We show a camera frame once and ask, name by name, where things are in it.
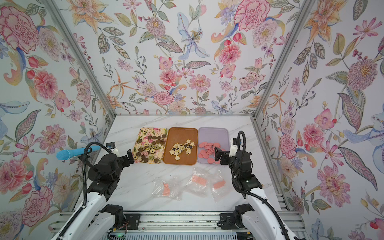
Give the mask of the bag of cream cookies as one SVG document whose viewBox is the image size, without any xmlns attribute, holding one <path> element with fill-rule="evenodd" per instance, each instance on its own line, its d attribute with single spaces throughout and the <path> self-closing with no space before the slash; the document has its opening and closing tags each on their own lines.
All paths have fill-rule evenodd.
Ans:
<svg viewBox="0 0 384 240">
<path fill-rule="evenodd" d="M 206 170 L 195 167 L 193 174 L 185 185 L 185 190 L 188 193 L 204 198 L 208 191 L 209 176 Z"/>
</svg>

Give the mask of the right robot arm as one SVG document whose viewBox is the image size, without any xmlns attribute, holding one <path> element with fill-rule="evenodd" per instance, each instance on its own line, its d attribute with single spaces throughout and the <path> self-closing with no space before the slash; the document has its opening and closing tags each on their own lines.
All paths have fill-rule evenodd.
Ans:
<svg viewBox="0 0 384 240">
<path fill-rule="evenodd" d="M 223 230 L 247 230 L 255 240 L 297 240 L 298 236 L 269 203 L 262 184 L 252 173 L 251 155 L 237 147 L 230 151 L 215 148 L 215 161 L 229 166 L 235 191 L 247 201 L 236 206 L 232 214 L 220 214 L 218 226 Z"/>
</svg>

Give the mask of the bag of brown cookies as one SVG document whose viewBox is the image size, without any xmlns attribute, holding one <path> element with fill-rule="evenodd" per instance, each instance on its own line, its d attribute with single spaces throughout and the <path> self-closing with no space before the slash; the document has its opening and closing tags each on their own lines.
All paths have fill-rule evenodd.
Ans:
<svg viewBox="0 0 384 240">
<path fill-rule="evenodd" d="M 172 200 L 180 200 L 180 187 L 179 179 L 177 177 L 171 178 L 169 181 L 162 179 L 155 179 L 154 188 L 152 191 L 153 198 L 169 198 Z"/>
</svg>

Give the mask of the bag of pink cookies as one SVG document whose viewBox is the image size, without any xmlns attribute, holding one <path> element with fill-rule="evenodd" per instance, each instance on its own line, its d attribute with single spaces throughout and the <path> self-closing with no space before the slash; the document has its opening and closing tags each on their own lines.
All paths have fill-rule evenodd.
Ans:
<svg viewBox="0 0 384 240">
<path fill-rule="evenodd" d="M 230 186 L 222 177 L 221 172 L 211 175 L 210 190 L 215 203 L 220 202 L 230 193 Z"/>
</svg>

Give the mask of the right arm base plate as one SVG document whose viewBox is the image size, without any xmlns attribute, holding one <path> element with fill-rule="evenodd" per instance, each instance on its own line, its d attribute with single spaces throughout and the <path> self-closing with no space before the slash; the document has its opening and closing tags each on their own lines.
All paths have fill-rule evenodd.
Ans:
<svg viewBox="0 0 384 240">
<path fill-rule="evenodd" d="M 219 214 L 217 226 L 222 230 L 249 230 L 248 227 L 255 227 L 260 224 L 259 218 L 250 204 L 243 204 L 235 207 L 231 213 Z"/>
</svg>

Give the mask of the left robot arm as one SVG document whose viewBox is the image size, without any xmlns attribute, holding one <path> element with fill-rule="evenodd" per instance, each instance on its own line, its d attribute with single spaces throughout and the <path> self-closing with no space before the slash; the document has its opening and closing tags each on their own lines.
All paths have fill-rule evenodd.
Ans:
<svg viewBox="0 0 384 240">
<path fill-rule="evenodd" d="M 108 204 L 116 190 L 124 168 L 135 163 L 131 150 L 118 157 L 108 153 L 95 165 L 89 165 L 92 181 L 80 207 L 54 235 L 54 240 L 98 240 L 108 230 L 115 231 L 128 224 L 122 206 Z"/>
</svg>

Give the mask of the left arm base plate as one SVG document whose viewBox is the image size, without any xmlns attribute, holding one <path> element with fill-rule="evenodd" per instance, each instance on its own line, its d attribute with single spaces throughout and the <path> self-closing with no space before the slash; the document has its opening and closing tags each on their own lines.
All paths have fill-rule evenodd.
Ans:
<svg viewBox="0 0 384 240">
<path fill-rule="evenodd" d="M 96 221 L 97 227 L 100 227 L 103 230 L 138 230 L 139 223 L 141 219 L 141 214 L 123 214 L 121 215 L 112 215 L 109 213 L 99 214 L 98 223 Z"/>
</svg>

